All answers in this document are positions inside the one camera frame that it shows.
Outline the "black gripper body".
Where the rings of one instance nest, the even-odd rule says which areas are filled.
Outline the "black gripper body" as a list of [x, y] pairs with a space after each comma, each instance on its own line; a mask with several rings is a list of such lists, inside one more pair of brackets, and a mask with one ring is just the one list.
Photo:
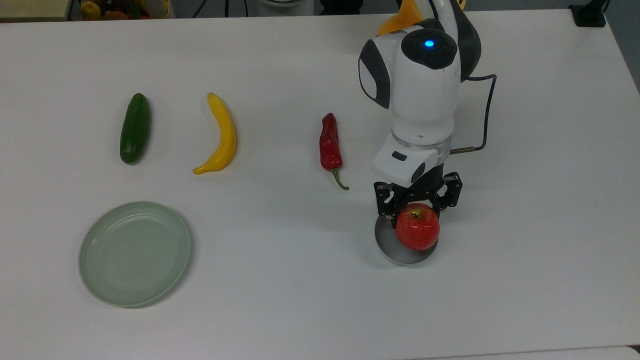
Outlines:
[[443, 177], [444, 165], [441, 164], [423, 173], [409, 187], [393, 185], [393, 202], [396, 205], [406, 205], [414, 202], [427, 201], [433, 203], [438, 202], [438, 191], [444, 186]]

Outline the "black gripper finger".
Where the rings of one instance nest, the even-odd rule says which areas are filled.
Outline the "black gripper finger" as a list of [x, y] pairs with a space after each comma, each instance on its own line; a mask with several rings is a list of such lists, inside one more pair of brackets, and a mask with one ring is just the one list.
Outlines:
[[375, 202], [378, 215], [386, 218], [390, 223], [397, 223], [398, 215], [407, 205], [406, 195], [406, 187], [382, 181], [375, 182]]
[[456, 207], [462, 188], [463, 183], [459, 173], [445, 174], [439, 181], [436, 190], [436, 211], [442, 212], [448, 208]]

